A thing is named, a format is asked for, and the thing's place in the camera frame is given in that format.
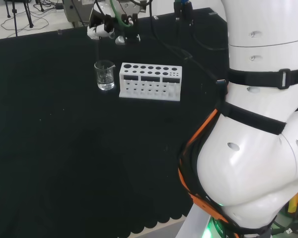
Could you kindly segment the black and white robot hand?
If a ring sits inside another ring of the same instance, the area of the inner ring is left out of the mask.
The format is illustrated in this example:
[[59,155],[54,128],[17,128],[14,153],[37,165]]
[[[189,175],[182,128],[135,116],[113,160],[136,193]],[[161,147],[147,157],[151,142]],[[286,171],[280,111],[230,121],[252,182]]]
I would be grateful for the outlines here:
[[140,43],[138,15],[151,3],[150,0],[96,0],[87,27],[88,37],[114,39],[116,45]]

